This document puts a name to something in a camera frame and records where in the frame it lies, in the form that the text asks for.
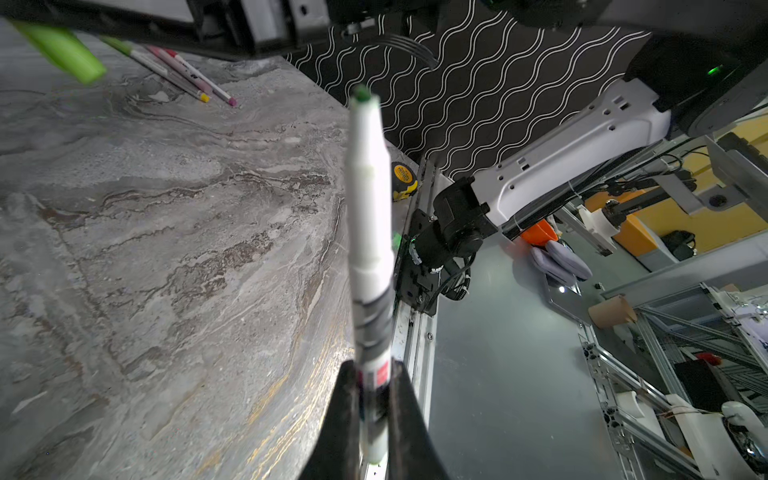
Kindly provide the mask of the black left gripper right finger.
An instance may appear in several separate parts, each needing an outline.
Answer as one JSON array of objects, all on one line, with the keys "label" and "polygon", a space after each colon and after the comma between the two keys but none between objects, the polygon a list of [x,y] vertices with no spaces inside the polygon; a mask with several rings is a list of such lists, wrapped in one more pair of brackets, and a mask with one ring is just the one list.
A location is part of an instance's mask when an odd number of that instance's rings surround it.
[{"label": "black left gripper right finger", "polygon": [[388,393],[388,479],[444,479],[448,475],[429,436],[403,362],[392,361]]}]

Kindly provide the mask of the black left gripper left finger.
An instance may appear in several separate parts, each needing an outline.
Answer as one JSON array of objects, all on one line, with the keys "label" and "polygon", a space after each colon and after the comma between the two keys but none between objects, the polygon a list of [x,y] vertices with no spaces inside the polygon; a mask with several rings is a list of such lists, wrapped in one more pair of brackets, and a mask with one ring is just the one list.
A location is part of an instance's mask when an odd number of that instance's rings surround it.
[{"label": "black left gripper left finger", "polygon": [[357,370],[341,364],[318,439],[299,479],[358,479],[360,419]]}]

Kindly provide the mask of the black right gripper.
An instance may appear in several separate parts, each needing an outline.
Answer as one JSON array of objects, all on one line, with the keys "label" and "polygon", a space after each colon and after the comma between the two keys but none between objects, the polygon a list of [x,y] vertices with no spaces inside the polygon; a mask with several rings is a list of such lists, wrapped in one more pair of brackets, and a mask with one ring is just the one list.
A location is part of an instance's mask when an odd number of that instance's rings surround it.
[{"label": "black right gripper", "polygon": [[8,20],[64,27],[223,60],[284,55],[378,17],[435,29],[440,1],[4,1]]}]

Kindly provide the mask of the purple white pen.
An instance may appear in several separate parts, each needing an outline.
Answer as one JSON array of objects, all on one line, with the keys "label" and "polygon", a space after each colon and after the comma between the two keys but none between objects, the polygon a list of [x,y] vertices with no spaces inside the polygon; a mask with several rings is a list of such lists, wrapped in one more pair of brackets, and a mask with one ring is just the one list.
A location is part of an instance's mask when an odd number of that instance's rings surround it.
[{"label": "purple white pen", "polygon": [[218,86],[215,82],[210,80],[208,77],[206,77],[202,72],[200,72],[196,67],[194,67],[191,63],[189,63],[186,59],[184,59],[180,54],[178,54],[174,50],[166,49],[166,52],[175,60],[177,60],[182,66],[184,66],[190,73],[192,73],[194,76],[196,76],[198,79],[205,82],[208,86],[211,87],[212,91],[223,101],[228,103],[232,107],[236,107],[238,105],[237,100],[232,97],[229,93],[227,93],[225,90],[223,90],[220,86]]}]

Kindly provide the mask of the yellow white pen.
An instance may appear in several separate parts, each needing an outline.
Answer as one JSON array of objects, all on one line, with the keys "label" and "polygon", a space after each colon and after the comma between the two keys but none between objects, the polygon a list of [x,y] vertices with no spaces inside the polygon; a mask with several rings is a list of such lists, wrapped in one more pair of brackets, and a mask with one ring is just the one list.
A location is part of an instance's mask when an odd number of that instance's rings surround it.
[{"label": "yellow white pen", "polygon": [[169,70],[166,66],[161,65],[155,60],[152,60],[148,55],[141,53],[139,50],[135,49],[131,45],[121,40],[118,40],[116,38],[108,37],[108,36],[99,36],[99,39],[106,45],[112,47],[113,49],[122,53],[126,57],[131,58],[135,62],[149,69],[156,75],[170,82],[171,84],[178,87],[185,93],[191,95],[192,97],[196,98],[197,100],[203,103],[208,103],[211,100],[208,94],[204,93],[197,86],[194,86],[191,82],[186,80],[180,74],[176,73],[173,70]]}]

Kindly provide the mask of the green pen cap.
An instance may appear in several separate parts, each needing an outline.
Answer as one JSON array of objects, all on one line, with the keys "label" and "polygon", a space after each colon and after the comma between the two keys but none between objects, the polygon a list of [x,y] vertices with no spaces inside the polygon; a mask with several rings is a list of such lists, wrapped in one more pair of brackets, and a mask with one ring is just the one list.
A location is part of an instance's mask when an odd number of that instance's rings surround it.
[{"label": "green pen cap", "polygon": [[102,62],[70,30],[11,20],[11,25],[52,65],[89,85],[107,72]]}]

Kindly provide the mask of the green white pen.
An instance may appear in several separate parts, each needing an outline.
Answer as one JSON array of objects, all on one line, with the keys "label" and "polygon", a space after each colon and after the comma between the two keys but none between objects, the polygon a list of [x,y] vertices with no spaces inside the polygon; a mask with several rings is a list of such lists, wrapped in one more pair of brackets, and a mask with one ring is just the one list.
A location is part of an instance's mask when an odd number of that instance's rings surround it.
[{"label": "green white pen", "polygon": [[381,102],[364,85],[353,89],[344,160],[348,271],[351,289],[362,458],[381,462],[388,451],[388,389],[393,335],[391,159]]}]

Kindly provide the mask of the pink white pen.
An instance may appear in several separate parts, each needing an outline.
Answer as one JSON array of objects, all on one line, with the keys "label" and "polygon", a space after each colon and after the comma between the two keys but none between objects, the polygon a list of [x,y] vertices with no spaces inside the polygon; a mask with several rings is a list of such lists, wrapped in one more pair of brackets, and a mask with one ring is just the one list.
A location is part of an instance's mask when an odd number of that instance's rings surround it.
[{"label": "pink white pen", "polygon": [[203,93],[207,95],[211,95],[213,93],[212,87],[210,85],[208,85],[206,82],[200,79],[197,75],[192,73],[181,62],[179,62],[173,56],[171,56],[165,49],[152,46],[152,45],[144,45],[144,48],[147,49],[153,55],[155,55],[158,59],[160,59],[166,65],[170,66],[174,71],[179,73],[186,80],[189,80],[193,85],[195,85]]}]

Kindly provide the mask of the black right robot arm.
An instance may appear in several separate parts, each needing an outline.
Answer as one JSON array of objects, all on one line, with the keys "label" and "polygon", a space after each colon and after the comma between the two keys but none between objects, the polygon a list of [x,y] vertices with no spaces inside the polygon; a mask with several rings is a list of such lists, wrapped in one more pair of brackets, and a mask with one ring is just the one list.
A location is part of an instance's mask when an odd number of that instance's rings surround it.
[{"label": "black right robot arm", "polygon": [[[674,132],[709,133],[767,93],[763,1],[493,1],[528,27],[631,27],[651,33],[625,78],[517,154],[440,193],[435,220],[412,241],[422,274],[470,258],[500,230],[517,236],[563,206],[564,185],[585,187]],[[435,28],[441,1],[190,1],[189,18],[127,2],[5,1],[3,17],[167,46],[219,59],[260,59],[360,29],[381,14]]]}]

